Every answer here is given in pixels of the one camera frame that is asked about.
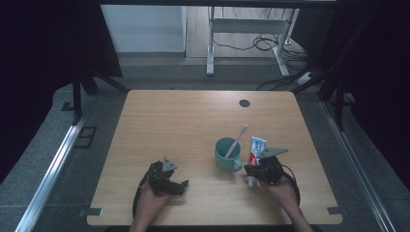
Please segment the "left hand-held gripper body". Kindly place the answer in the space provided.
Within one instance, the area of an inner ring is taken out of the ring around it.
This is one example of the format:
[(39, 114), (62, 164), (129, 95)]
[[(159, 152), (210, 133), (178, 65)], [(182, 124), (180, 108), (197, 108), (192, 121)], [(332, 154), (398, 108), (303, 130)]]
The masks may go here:
[(150, 165), (148, 182), (155, 194), (167, 193), (171, 189), (180, 189), (177, 183), (171, 182), (170, 177), (177, 169), (177, 165), (168, 157), (158, 160)]

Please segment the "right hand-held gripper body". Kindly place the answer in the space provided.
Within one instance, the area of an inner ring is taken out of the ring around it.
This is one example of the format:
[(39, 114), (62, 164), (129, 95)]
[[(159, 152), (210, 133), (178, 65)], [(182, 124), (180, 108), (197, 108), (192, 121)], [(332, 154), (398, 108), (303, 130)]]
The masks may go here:
[(283, 176), (282, 164), (278, 160), (278, 155), (286, 153), (283, 148), (265, 148), (257, 157), (255, 177), (263, 182), (275, 185)]

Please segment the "white toothpaste tube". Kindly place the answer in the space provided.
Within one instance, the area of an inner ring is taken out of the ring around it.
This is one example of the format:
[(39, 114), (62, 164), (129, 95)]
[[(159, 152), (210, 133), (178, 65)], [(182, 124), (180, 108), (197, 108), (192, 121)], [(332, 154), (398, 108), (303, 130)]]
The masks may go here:
[[(257, 166), (259, 164), (259, 155), (265, 150), (267, 141), (253, 136), (250, 144), (249, 165)], [(248, 187), (253, 188), (257, 179), (251, 174), (247, 174)]]

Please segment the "teal cup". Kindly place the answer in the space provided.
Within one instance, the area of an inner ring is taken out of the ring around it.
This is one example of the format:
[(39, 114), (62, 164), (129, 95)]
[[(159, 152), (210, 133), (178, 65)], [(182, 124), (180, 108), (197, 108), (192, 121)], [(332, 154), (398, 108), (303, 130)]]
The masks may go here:
[(226, 155), (234, 142), (235, 139), (232, 137), (223, 137), (216, 143), (215, 161), (217, 167), (222, 171), (238, 172), (243, 167), (243, 164), (240, 161), (242, 149), (239, 143), (236, 143), (229, 156)]

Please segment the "white toothbrush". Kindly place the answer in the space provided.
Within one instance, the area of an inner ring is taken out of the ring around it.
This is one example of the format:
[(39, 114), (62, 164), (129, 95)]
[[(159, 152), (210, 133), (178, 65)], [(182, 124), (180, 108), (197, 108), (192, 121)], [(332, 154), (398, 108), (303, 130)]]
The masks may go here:
[(233, 150), (235, 149), (235, 147), (238, 145), (238, 143), (239, 143), (241, 137), (242, 137), (243, 134), (246, 132), (246, 130), (248, 129), (248, 127), (249, 127), (249, 126), (248, 126), (247, 124), (242, 125), (241, 131), (240, 131), (239, 135), (234, 139), (233, 143), (231, 144), (230, 148), (228, 149), (228, 151), (226, 152), (226, 154), (225, 154), (225, 156), (224, 156), (226, 159), (230, 157), (230, 155), (232, 154), (232, 152), (233, 152)]

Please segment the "person's right hand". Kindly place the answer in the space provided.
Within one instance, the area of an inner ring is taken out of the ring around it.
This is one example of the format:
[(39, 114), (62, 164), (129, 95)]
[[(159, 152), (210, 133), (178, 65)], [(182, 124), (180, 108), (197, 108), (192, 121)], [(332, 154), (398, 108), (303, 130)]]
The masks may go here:
[(297, 196), (291, 183), (282, 177), (277, 184), (271, 185), (267, 182), (260, 181), (262, 188), (268, 191), (270, 196), (278, 203), (286, 212), (294, 211), (299, 208)]

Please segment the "person's left hand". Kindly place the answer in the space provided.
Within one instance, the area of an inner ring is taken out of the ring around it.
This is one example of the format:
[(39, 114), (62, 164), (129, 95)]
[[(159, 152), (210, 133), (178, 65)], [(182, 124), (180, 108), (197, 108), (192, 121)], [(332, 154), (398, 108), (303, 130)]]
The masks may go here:
[(170, 198), (171, 195), (167, 193), (155, 194), (150, 184), (145, 183), (137, 201), (134, 218), (137, 220), (153, 220), (160, 214)]

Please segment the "black metal stand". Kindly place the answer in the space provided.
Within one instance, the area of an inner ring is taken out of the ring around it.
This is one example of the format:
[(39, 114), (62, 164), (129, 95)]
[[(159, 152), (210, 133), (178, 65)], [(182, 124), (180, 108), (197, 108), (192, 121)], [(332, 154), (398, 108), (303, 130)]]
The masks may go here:
[(332, 95), (335, 96), (335, 111), (334, 111), (334, 121), (337, 127), (342, 131), (343, 124), (342, 124), (342, 111), (344, 105), (344, 86), (342, 79), (337, 76), (336, 74), (331, 74), (328, 72), (324, 72), (318, 74), (302, 85), (291, 90), (293, 94), (298, 94), (300, 92), (305, 91), (306, 89), (312, 87), (313, 85), (322, 82), (320, 89), (317, 92), (317, 97), (321, 101), (327, 101), (331, 98)]
[[(128, 93), (131, 89), (111, 76), (100, 76), (100, 79), (121, 92)], [(88, 96), (96, 96), (99, 92), (97, 83), (93, 77), (81, 77), (79, 74), (73, 76), (73, 125), (76, 126), (82, 118), (81, 89)]]

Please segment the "white power strip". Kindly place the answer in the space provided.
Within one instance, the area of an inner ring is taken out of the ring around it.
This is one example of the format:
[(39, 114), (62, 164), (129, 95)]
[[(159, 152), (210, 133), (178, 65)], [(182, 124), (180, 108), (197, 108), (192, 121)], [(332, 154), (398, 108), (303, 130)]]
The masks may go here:
[(297, 80), (298, 85), (302, 85), (314, 77), (312, 72), (307, 72)]

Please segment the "dark curtain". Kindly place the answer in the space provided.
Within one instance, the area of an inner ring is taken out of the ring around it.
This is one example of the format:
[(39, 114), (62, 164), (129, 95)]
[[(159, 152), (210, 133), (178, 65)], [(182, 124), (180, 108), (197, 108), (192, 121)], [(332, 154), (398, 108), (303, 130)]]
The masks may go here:
[(331, 67), (348, 39), (346, 59), (327, 78), (355, 99), (352, 113), (399, 180), (410, 188), (410, 0), (341, 0), (332, 10), (319, 63)]
[(58, 89), (121, 75), (101, 0), (0, 0), (0, 183)]

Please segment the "black floor frame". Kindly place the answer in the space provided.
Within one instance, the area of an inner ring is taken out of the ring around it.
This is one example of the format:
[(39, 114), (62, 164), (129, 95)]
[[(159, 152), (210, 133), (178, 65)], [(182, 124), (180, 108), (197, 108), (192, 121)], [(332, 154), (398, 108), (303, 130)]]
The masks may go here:
[(76, 142), (74, 143), (74, 147), (76, 149), (89, 149), (95, 138), (96, 131), (96, 127), (82, 128)]

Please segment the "aluminium rail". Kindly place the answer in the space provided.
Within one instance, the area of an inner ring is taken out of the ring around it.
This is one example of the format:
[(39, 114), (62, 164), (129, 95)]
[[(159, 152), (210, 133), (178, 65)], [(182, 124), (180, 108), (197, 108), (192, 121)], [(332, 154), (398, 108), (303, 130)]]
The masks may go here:
[(379, 195), (377, 194), (367, 174), (365, 173), (365, 170), (363, 169), (359, 159), (357, 158), (356, 153), (353, 150), (353, 147), (349, 142), (345, 132), (341, 130), (335, 122), (335, 114), (333, 113), (331, 106), (325, 101), (322, 101), (320, 105), (326, 114), (327, 121), (330, 124), (338, 143), (340, 144), (342, 153), (344, 154), (350, 168), (352, 169), (355, 179), (360, 186), (360, 189), (377, 224), (380, 227), (381, 232), (396, 232), (395, 226), (392, 223), (391, 218), (386, 211), (386, 208), (384, 207)]
[(89, 116), (89, 111), (89, 107), (86, 107), (83, 110), (83, 114), (77, 120), (77, 123), (69, 127), (32, 200), (16, 227), (15, 232), (33, 231), (43, 211), (44, 205), (61, 173), (63, 165)]

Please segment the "white desk frame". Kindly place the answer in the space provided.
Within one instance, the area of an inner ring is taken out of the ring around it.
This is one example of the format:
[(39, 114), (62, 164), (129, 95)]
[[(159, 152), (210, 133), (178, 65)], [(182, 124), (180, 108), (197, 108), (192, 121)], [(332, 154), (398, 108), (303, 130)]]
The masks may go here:
[(295, 9), (284, 9), (283, 19), (250, 19), (215, 17), (215, 8), (208, 8), (209, 42), (207, 48), (206, 74), (214, 74), (214, 36), (216, 34), (271, 34), (278, 36), (278, 44), (272, 48), (282, 76), (289, 76), (289, 71), (282, 58), (284, 46), (289, 38), (289, 32), (295, 16)]

